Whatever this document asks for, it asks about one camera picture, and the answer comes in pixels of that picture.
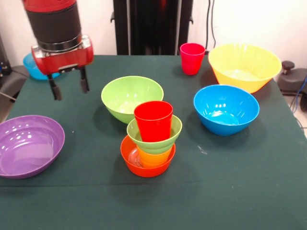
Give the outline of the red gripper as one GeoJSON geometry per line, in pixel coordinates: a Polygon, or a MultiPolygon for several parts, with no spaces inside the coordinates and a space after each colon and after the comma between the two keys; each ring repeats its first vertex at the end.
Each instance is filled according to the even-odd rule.
{"type": "Polygon", "coordinates": [[[94,60],[94,50],[92,41],[89,36],[84,34],[82,36],[81,43],[76,46],[75,49],[67,52],[52,53],[42,50],[38,45],[32,46],[31,52],[38,69],[43,74],[47,75],[54,100],[61,101],[62,95],[59,87],[54,82],[52,74],[64,71],[65,69],[69,68],[77,69],[80,67],[80,84],[82,92],[89,92],[90,89],[87,80],[87,74],[85,67],[83,67],[91,64],[94,60]]]}

